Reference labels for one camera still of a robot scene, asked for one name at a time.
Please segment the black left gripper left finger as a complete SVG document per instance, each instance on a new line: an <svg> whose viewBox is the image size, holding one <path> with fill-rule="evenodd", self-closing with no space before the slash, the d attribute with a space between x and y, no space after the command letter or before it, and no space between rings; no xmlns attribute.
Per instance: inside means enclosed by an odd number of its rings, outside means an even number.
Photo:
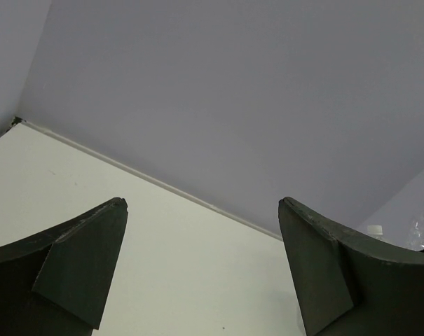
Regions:
<svg viewBox="0 0 424 336"><path fill-rule="evenodd" d="M102 320L128 220L115 197L0 246L0 335L91 335Z"/></svg>

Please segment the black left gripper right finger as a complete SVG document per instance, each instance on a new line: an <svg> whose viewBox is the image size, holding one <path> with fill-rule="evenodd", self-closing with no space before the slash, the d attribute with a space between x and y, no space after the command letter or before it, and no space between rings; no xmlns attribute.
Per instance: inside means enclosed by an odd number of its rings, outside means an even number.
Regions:
<svg viewBox="0 0 424 336"><path fill-rule="evenodd" d="M307 335L424 335L424 253L291 197L280 200L278 219Z"/></svg>

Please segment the clear bottle white cap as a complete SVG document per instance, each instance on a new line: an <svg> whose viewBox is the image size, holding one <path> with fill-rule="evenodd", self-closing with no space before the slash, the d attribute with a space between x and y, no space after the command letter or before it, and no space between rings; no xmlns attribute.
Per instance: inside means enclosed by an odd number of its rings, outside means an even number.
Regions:
<svg viewBox="0 0 424 336"><path fill-rule="evenodd" d="M367 234L370 236L382 236L383 235L383 227L381 225L368 225L367 226Z"/></svg>

